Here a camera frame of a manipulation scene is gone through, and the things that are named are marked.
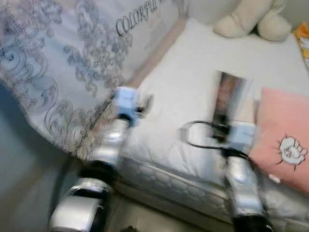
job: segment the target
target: gray floor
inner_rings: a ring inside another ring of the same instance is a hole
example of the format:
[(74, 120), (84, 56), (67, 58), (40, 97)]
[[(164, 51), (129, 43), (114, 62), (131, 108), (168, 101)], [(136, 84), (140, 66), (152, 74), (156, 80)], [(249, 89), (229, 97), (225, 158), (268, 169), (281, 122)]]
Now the gray floor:
[(128, 226), (139, 232), (203, 232), (203, 230), (159, 211), (116, 196), (107, 232), (120, 232)]
[[(46, 231), (55, 178), (66, 157), (31, 128), (0, 84), (0, 232)], [(63, 188), (72, 181), (68, 175)]]

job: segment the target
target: pink cushion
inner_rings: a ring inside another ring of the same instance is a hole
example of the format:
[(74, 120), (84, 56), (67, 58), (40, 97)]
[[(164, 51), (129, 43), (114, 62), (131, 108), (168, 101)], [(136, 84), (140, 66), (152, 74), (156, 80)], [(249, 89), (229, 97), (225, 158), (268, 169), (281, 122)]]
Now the pink cushion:
[(309, 193), (309, 98), (264, 88), (250, 157), (257, 166)]

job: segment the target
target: stuffed animal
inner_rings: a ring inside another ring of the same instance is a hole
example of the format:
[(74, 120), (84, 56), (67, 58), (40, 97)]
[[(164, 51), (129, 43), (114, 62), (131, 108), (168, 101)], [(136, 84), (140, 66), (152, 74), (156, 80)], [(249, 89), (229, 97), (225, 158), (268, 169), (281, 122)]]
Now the stuffed animal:
[(292, 25), (280, 15), (286, 0), (242, 0), (235, 11), (214, 25), (214, 32), (229, 38), (248, 35), (257, 25), (259, 35), (270, 41), (284, 40)]

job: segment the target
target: cartoon print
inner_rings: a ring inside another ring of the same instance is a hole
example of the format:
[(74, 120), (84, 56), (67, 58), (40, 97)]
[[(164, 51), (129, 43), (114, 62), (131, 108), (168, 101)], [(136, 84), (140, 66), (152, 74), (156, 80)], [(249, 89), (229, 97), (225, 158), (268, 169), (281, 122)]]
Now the cartoon print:
[(291, 136), (285, 136), (281, 140), (279, 146), (279, 154), (281, 154), (282, 160), (276, 164), (280, 164), (283, 161), (294, 165), (294, 171), (296, 166), (305, 160), (305, 155), (307, 154), (307, 149), (303, 148), (299, 141)]

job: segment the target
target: black cable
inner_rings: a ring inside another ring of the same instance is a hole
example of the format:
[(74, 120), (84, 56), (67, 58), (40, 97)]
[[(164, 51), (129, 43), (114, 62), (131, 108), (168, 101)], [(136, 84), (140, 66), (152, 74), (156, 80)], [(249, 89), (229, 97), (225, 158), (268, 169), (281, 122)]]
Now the black cable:
[(221, 151), (232, 151), (232, 153), (229, 154), (229, 156), (235, 156), (235, 157), (240, 157), (240, 158), (244, 158), (247, 160), (250, 160), (249, 157), (247, 156), (246, 153), (239, 151), (237, 149), (231, 148), (231, 147), (223, 147), (223, 146), (206, 146), (206, 145), (198, 145), (198, 144), (194, 144), (192, 142), (190, 142), (188, 140), (188, 134), (187, 134), (187, 130), (193, 126), (194, 124), (206, 124), (208, 126), (210, 126), (211, 128), (216, 128), (216, 129), (223, 129), (226, 128), (227, 126), (225, 125), (217, 125), (217, 124), (213, 124), (211, 122), (207, 122), (207, 121), (201, 121), (201, 120), (196, 120), (196, 121), (191, 121), (188, 122), (186, 124), (184, 124), (181, 127), (181, 139), (186, 142), (187, 144), (194, 146), (194, 147), (198, 147), (198, 148), (202, 148), (202, 149), (212, 149), (212, 150), (221, 150)]

